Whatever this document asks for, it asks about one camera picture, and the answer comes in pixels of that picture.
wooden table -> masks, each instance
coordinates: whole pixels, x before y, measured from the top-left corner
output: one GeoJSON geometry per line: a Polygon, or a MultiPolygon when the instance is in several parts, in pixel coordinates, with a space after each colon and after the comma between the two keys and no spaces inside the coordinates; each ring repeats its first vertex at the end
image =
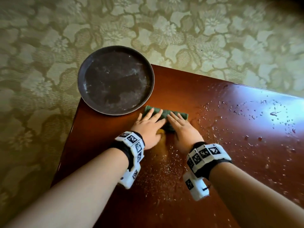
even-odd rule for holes
{"type": "MultiPolygon", "coordinates": [[[[154,91],[146,103],[186,112],[209,143],[220,143],[233,163],[304,205],[304,99],[152,65],[154,91]]],[[[105,150],[130,129],[139,110],[107,116],[80,100],[53,184],[105,150]]],[[[211,187],[195,202],[181,177],[184,156],[167,136],[168,157],[145,152],[130,190],[116,187],[96,227],[238,227],[211,187]]]]}

patterned carpet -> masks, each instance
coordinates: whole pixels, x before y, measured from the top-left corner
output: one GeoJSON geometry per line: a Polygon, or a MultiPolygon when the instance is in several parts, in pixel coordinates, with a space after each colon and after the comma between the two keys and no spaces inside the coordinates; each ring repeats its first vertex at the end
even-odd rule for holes
{"type": "Polygon", "coordinates": [[[0,226],[47,190],[77,72],[124,45],[152,64],[304,97],[304,21],[286,0],[0,0],[0,226]]]}

polished wood surface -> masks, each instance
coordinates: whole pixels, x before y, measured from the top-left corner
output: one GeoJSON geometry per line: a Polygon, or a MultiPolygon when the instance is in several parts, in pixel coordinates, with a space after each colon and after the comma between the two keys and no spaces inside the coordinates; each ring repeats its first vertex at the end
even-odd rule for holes
{"type": "MultiPolygon", "coordinates": [[[[236,166],[303,207],[304,99],[152,66],[145,105],[188,113],[206,142],[221,144],[236,166]]],[[[80,100],[53,184],[105,150],[143,109],[106,116],[80,100]]],[[[172,141],[168,134],[165,158],[145,151],[134,185],[116,187],[95,227],[238,227],[212,186],[210,197],[191,198],[185,157],[172,141]]]]}

wrist tracker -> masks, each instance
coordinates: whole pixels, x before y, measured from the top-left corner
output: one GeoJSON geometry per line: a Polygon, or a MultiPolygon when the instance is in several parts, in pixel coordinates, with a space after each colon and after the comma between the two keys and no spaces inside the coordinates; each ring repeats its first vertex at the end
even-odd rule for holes
{"type": "Polygon", "coordinates": [[[115,138],[111,148],[117,148],[123,151],[129,160],[127,171],[121,177],[119,183],[126,189],[130,189],[141,167],[139,162],[143,159],[145,143],[142,136],[134,131],[126,131],[115,138]]]}
{"type": "Polygon", "coordinates": [[[211,169],[221,162],[231,162],[230,156],[219,144],[197,142],[187,155],[187,165],[191,171],[183,175],[183,179],[194,200],[198,201],[209,195],[203,178],[209,180],[211,169]]]}

folded cloth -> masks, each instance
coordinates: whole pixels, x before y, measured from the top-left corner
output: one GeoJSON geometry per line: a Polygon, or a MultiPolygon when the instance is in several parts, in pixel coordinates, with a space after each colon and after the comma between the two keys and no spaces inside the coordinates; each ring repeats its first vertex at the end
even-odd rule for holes
{"type": "MultiPolygon", "coordinates": [[[[161,109],[159,108],[155,108],[155,107],[151,107],[149,105],[146,106],[145,111],[143,112],[143,117],[146,116],[146,114],[149,112],[150,109],[154,108],[154,112],[152,114],[155,115],[156,113],[158,113],[161,109]]],[[[161,117],[158,120],[161,120],[163,118],[167,118],[167,115],[170,114],[171,110],[166,110],[164,109],[161,117]]],[[[177,111],[172,111],[175,115],[177,115],[177,113],[180,113],[180,115],[183,117],[183,119],[188,120],[188,114],[186,113],[181,113],[181,112],[177,112],[177,111]]],[[[167,131],[167,132],[174,132],[175,130],[173,129],[173,127],[171,126],[171,124],[169,122],[166,122],[166,124],[162,127],[163,130],[167,131]]]]}

